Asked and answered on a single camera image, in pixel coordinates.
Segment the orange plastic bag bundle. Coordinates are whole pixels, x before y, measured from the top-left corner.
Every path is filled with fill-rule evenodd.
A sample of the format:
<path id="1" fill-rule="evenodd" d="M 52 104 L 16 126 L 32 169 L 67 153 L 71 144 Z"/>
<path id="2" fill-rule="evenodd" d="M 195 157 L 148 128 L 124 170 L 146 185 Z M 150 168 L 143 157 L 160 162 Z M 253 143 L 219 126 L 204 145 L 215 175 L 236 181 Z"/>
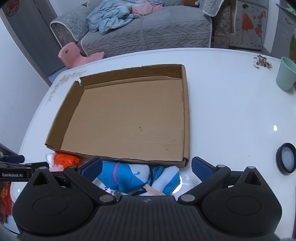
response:
<path id="1" fill-rule="evenodd" d="M 81 165 L 81 158 L 65 153 L 56 152 L 54 156 L 54 164 L 56 166 L 63 166 L 64 168 L 70 166 L 77 166 Z"/>

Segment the blue sock roll pink band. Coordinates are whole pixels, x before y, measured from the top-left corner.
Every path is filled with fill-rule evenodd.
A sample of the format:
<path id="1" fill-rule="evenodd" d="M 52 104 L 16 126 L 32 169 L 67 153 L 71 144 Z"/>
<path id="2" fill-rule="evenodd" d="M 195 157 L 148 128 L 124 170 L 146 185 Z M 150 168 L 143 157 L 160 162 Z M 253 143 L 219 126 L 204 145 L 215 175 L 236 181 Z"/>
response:
<path id="1" fill-rule="evenodd" d="M 142 188 L 149 175 L 150 168 L 145 164 L 103 162 L 102 172 L 97 179 L 109 189 L 128 194 Z"/>

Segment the white and blue sock roll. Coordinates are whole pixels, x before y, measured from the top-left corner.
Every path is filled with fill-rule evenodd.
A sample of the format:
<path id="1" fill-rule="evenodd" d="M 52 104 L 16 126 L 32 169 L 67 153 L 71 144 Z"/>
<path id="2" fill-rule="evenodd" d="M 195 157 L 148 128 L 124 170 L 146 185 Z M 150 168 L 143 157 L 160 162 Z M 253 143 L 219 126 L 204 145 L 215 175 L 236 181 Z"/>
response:
<path id="1" fill-rule="evenodd" d="M 180 184 L 179 168 L 176 166 L 154 166 L 147 185 L 149 196 L 171 195 Z"/>

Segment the brown cardboard tray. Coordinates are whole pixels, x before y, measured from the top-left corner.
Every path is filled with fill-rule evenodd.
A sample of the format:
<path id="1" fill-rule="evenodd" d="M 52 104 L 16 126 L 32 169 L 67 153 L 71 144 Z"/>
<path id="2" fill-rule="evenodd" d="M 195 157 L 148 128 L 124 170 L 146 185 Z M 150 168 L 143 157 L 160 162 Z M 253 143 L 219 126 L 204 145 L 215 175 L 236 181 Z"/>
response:
<path id="1" fill-rule="evenodd" d="M 150 65 L 81 77 L 68 91 L 45 144 L 105 161 L 185 167 L 190 153 L 185 67 Z"/>

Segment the black round lid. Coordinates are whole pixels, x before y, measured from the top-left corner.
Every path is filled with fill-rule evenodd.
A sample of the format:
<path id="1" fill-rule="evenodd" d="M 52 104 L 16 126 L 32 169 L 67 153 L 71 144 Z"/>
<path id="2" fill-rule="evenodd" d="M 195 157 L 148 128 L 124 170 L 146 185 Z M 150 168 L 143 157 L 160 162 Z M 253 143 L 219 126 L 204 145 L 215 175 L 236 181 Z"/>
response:
<path id="1" fill-rule="evenodd" d="M 276 164 L 283 175 L 289 175 L 295 171 L 296 152 L 291 143 L 282 144 L 276 152 Z"/>

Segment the pink plastic child stool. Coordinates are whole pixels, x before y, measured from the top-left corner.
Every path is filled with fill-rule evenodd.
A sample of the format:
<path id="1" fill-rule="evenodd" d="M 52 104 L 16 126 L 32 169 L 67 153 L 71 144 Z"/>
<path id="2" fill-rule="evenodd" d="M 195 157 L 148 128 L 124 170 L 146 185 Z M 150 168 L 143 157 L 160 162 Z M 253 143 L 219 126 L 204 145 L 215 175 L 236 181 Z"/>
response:
<path id="1" fill-rule="evenodd" d="M 89 57 L 84 57 L 78 46 L 74 42 L 70 42 L 61 48 L 58 57 L 68 69 L 71 69 L 103 59 L 104 52 L 96 52 Z"/>

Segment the mint green cup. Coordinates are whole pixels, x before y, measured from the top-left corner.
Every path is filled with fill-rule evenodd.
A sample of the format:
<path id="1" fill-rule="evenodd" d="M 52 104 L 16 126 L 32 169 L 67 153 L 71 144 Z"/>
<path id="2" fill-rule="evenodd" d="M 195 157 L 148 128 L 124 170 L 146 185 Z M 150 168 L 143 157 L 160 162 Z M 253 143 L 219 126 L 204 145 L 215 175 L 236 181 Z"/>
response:
<path id="1" fill-rule="evenodd" d="M 287 57 L 282 57 L 276 77 L 278 87 L 284 91 L 292 88 L 296 79 L 296 64 Z"/>

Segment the pile of seed shells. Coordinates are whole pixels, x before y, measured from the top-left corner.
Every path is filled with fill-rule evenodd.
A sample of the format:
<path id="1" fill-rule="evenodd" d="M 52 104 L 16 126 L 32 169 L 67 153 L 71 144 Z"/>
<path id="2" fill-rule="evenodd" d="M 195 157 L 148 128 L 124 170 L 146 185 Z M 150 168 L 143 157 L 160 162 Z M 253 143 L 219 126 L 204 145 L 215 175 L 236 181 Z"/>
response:
<path id="1" fill-rule="evenodd" d="M 272 64 L 269 61 L 267 61 L 267 58 L 260 54 L 254 57 L 254 60 L 255 61 L 253 66 L 257 69 L 259 69 L 260 67 L 271 69 L 273 67 Z"/>

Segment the grey quilted sofa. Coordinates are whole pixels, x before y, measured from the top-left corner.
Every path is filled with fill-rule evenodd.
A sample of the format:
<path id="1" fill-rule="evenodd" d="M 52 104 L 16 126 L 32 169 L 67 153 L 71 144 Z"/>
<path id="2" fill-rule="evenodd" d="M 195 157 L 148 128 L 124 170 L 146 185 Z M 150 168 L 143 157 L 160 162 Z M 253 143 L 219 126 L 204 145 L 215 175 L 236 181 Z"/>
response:
<path id="1" fill-rule="evenodd" d="M 51 21 L 50 29 L 61 47 L 70 42 L 82 55 L 104 52 L 106 57 L 168 48 L 229 47 L 231 1 L 212 1 L 213 11 L 184 6 L 181 1 L 165 1 L 161 10 L 141 16 L 105 35 L 90 32 L 87 16 L 101 2 L 88 1 Z"/>

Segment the light blue blanket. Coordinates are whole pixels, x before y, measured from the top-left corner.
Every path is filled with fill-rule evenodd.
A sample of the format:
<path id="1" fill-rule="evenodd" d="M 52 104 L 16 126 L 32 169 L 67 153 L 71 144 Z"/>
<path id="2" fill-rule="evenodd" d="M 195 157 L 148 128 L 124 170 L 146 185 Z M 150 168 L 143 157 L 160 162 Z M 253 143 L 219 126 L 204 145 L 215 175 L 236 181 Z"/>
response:
<path id="1" fill-rule="evenodd" d="M 89 31 L 105 35 L 140 18 L 139 14 L 132 12 L 135 4 L 135 1 L 102 1 L 87 16 Z"/>

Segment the grey cabinet with girl sticker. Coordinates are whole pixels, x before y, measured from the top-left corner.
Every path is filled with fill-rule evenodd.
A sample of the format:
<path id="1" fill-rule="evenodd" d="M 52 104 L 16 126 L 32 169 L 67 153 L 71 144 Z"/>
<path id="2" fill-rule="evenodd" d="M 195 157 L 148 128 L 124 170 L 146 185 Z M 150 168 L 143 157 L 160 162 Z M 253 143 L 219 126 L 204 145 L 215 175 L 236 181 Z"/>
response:
<path id="1" fill-rule="evenodd" d="M 261 51 L 267 27 L 268 1 L 236 1 L 234 33 L 229 45 Z"/>

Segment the grey sideboard cabinet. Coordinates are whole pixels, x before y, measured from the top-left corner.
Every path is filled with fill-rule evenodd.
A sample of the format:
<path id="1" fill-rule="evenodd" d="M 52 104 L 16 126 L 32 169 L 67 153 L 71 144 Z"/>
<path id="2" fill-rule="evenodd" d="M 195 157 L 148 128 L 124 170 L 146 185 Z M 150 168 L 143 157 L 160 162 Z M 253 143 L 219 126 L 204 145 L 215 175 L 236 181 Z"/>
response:
<path id="1" fill-rule="evenodd" d="M 289 57 L 290 41 L 295 30 L 295 15 L 288 9 L 290 7 L 295 9 L 295 5 L 292 1 L 280 1 L 277 6 L 279 9 L 278 21 L 271 55 L 280 59 L 281 57 Z"/>

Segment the pink garment on sofa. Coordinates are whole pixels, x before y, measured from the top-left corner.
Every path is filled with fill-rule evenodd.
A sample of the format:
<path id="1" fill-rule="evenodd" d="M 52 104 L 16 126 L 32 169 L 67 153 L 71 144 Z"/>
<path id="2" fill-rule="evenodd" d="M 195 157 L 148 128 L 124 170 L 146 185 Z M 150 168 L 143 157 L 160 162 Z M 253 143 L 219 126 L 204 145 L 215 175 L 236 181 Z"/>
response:
<path id="1" fill-rule="evenodd" d="M 131 13 L 136 16 L 145 16 L 161 9 L 163 9 L 161 4 L 151 4 L 149 1 L 137 1 L 135 4 L 132 4 Z"/>

